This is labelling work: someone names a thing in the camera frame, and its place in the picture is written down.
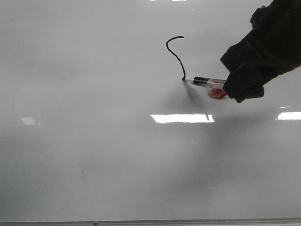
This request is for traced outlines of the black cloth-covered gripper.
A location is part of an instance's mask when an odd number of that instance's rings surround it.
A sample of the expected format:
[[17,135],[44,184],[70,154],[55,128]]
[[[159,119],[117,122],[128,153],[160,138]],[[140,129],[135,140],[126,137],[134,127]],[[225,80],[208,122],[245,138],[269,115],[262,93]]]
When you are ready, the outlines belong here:
[[255,10],[252,30],[221,57],[223,89],[237,103],[264,95],[264,85],[301,65],[301,2],[274,0]]

